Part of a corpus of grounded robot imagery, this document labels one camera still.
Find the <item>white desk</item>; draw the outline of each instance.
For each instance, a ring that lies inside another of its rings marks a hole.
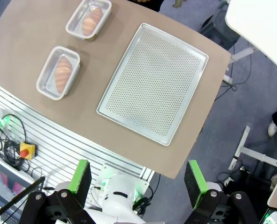
[[[226,23],[277,65],[277,0],[231,0]],[[244,49],[231,62],[255,51]]]

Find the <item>bolt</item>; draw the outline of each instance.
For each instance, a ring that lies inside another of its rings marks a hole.
[[[216,196],[217,196],[217,193],[216,193],[215,191],[212,191],[212,192],[210,193],[210,195],[211,195],[212,197],[216,197]]]
[[[237,199],[241,199],[241,198],[242,198],[242,195],[241,195],[241,194],[236,194],[235,197],[236,197]]]
[[[65,191],[64,191],[63,193],[60,194],[61,197],[67,197],[67,195],[68,195],[68,194],[67,194],[67,192],[65,192]]]
[[[36,195],[36,200],[40,200],[42,195]]]

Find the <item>perforated baking tray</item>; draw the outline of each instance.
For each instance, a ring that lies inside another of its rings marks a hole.
[[[167,146],[207,60],[208,56],[193,46],[143,23],[119,63],[97,112]]]

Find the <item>croissant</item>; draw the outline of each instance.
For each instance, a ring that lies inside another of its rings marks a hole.
[[[85,36],[91,35],[100,22],[102,15],[102,9],[97,7],[85,16],[82,22],[82,34]]]
[[[56,70],[55,70],[55,85],[57,88],[58,93],[63,93],[65,86],[67,85],[67,82],[71,76],[72,73],[72,65],[69,62],[69,60],[62,56],[57,64]]]

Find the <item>brown table surface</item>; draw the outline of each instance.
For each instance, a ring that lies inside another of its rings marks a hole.
[[[175,178],[210,111],[230,54],[185,25],[126,0],[112,0],[111,15],[95,41],[78,39],[65,31],[65,25],[80,2],[12,0],[9,3],[0,18],[0,86],[63,127]],[[96,112],[119,61],[143,22],[174,35],[209,56],[169,146],[149,140]],[[81,68],[70,92],[59,101],[36,90],[37,78],[55,46],[74,50],[81,58]]]

